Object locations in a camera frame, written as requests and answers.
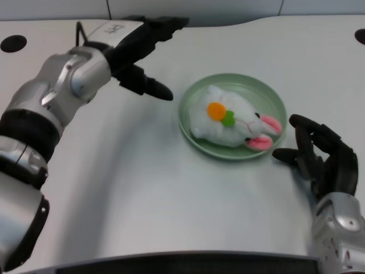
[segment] black joint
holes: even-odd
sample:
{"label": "black joint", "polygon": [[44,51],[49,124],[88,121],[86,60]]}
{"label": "black joint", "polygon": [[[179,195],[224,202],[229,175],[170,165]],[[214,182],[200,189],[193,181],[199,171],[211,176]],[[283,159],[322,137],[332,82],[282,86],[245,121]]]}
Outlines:
{"label": "black joint", "polygon": [[1,158],[0,171],[18,179],[24,184],[30,184],[38,190],[43,186],[48,177],[48,171],[44,167],[41,167],[37,174],[32,174],[20,165]]}
{"label": "black joint", "polygon": [[0,135],[18,140],[39,152],[48,162],[59,141],[55,126],[28,110],[6,111],[0,120]]}

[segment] green plate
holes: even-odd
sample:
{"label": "green plate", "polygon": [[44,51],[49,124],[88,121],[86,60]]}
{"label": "green plate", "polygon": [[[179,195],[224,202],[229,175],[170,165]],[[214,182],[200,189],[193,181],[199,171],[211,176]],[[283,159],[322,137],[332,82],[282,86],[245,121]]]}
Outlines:
{"label": "green plate", "polygon": [[[261,114],[275,117],[286,129],[286,110],[278,94],[261,81],[241,74],[217,74],[206,77],[188,88],[179,105],[179,124],[188,140],[199,150],[212,156],[227,160],[246,160],[265,154],[267,151],[255,151],[242,145],[239,147],[225,147],[213,144],[207,140],[195,138],[189,125],[189,109],[197,99],[207,92],[209,85],[215,85],[223,90],[233,91],[248,100]],[[283,137],[272,136],[273,146],[276,146]]]}

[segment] stuffed bunny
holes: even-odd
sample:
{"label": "stuffed bunny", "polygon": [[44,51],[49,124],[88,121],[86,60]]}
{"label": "stuffed bunny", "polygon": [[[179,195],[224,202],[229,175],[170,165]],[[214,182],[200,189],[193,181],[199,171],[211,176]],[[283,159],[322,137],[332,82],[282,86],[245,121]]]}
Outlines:
{"label": "stuffed bunny", "polygon": [[189,111],[190,129],[199,139],[223,146],[242,144],[254,150],[268,150],[273,145],[270,135],[282,133],[279,121],[257,113],[240,95],[209,86]]}

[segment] robotic hand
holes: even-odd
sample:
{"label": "robotic hand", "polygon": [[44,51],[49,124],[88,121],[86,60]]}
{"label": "robotic hand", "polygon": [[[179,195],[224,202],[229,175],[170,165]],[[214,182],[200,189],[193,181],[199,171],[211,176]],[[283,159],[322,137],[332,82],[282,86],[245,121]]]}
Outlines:
{"label": "robotic hand", "polygon": [[78,22],[76,47],[49,57],[39,74],[15,93],[0,120],[0,273],[30,257],[47,220],[50,206],[40,188],[65,126],[112,76],[140,95],[172,100],[167,87],[145,76],[134,63],[188,21],[169,17],[109,21],[91,34],[93,41]]}
{"label": "robotic hand", "polygon": [[[365,221],[354,197],[358,160],[352,148],[324,124],[292,115],[297,150],[278,148],[273,156],[311,181],[318,204],[312,234],[323,273],[365,273]],[[313,144],[330,156],[324,162]]]}

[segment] white table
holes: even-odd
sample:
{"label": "white table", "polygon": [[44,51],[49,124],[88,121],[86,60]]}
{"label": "white table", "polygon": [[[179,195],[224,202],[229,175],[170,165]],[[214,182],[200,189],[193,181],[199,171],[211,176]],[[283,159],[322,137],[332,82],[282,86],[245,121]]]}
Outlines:
{"label": "white table", "polygon": [[[89,33],[105,21],[83,21]],[[42,188],[51,203],[31,259],[13,273],[107,256],[215,249],[311,254],[303,182],[270,155],[221,162],[183,138],[177,108],[205,76],[235,72],[271,86],[288,115],[325,123],[355,148],[357,198],[365,212],[364,16],[274,17],[184,29],[139,65],[169,86],[173,102],[140,97],[115,80],[66,128]],[[75,41],[75,21],[0,22],[0,39],[27,46],[0,52],[0,112],[44,60]],[[294,147],[289,126],[282,147]]]}

